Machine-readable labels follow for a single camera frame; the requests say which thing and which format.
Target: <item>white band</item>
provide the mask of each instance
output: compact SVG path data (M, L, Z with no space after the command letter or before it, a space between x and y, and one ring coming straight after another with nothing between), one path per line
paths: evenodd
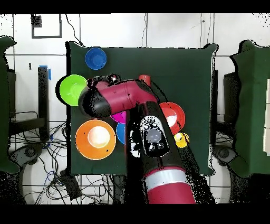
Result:
M187 183L186 174L182 170L162 170L153 173L146 177L145 183L147 191L150 191L157 186L162 186L168 183Z

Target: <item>black frame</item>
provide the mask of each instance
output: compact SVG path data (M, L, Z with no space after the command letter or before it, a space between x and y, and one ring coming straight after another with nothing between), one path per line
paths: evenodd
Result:
M11 105L14 105L15 111L15 79L14 82L9 83L9 100ZM49 100L48 100L48 71L46 67L38 68L38 114L39 118L11 121L9 123L9 135L19 134L28 130L39 128L40 140L49 140Z

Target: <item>red bowl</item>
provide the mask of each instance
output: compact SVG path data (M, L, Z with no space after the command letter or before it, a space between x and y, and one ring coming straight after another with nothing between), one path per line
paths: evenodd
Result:
M182 108L173 102L162 102L160 104L173 135L177 134L185 125L185 113Z

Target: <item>pink bowl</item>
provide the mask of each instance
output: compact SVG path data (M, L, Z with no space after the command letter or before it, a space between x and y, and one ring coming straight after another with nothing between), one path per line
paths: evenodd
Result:
M111 118L118 123L125 124L126 123L126 111L122 111L120 113L111 115Z

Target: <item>orange bowl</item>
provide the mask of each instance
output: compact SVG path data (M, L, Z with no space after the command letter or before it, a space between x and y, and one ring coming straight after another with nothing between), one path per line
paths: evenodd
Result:
M101 160L109 156L116 144L113 128L102 120L88 120L76 132L78 151L90 160Z

